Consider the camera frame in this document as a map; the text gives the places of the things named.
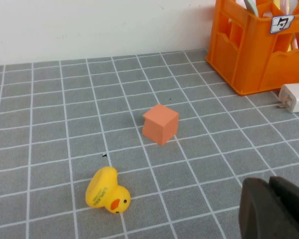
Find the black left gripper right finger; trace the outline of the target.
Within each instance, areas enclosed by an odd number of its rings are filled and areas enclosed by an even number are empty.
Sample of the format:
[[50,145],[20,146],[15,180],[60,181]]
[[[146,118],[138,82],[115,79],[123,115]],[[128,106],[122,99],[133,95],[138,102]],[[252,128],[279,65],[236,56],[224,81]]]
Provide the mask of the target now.
[[281,209],[288,219],[287,231],[292,238],[299,238],[299,187],[283,177],[271,177],[269,185],[281,202]]

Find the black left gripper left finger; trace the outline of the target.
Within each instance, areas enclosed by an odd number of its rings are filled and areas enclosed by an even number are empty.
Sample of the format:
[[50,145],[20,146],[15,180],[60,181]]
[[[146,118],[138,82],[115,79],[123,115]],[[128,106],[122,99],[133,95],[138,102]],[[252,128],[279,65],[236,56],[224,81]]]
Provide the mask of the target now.
[[243,181],[239,227],[243,239],[293,239],[288,219],[269,182],[259,178]]

